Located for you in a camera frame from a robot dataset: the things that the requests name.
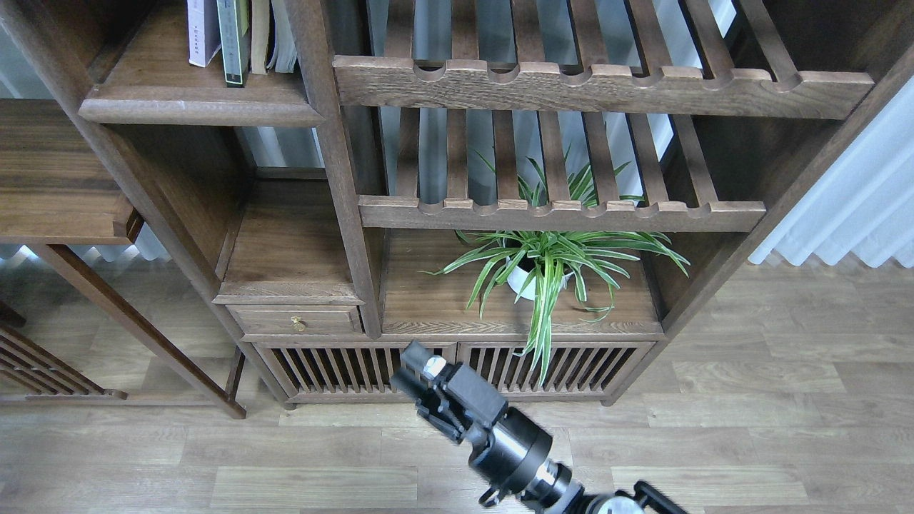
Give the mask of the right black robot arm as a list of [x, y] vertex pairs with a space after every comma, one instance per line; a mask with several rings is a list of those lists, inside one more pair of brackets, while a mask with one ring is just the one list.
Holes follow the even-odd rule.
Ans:
[[514, 495], [536, 513], [680, 513], [643, 480], [633, 494], [587, 494], [568, 466], [551, 459], [552, 435], [463, 363], [448, 363], [418, 341], [401, 354], [392, 384], [415, 401], [418, 415], [448, 439], [471, 444], [468, 465], [489, 484], [485, 508]]

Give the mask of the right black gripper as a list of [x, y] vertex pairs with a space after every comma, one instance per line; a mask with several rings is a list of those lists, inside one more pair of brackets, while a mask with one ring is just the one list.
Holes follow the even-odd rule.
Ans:
[[478, 502], [492, 508], [514, 495], [529, 510], [574, 511], [583, 485], [549, 456], [553, 439], [464, 363], [451, 364], [411, 341], [391, 385], [413, 400], [418, 415], [460, 445], [468, 465], [489, 484]]

